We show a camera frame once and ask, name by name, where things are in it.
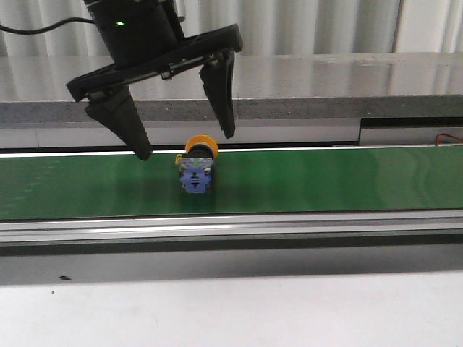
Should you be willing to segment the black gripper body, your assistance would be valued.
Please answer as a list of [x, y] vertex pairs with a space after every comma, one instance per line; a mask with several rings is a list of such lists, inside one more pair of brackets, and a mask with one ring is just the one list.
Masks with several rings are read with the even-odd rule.
[[238, 25], [187, 37], [173, 1], [86, 1], [113, 64], [67, 83], [75, 101], [156, 75], [167, 80], [211, 62], [223, 50], [239, 52]]

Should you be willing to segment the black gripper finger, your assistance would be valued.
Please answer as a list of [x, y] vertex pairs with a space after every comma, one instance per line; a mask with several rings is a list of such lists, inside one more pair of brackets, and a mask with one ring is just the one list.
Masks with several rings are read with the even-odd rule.
[[91, 93], [88, 100], [90, 118], [111, 130], [140, 160], [149, 159], [151, 144], [128, 85]]
[[200, 70], [203, 89], [224, 136], [229, 139], [236, 129], [232, 103], [234, 52], [221, 51]]

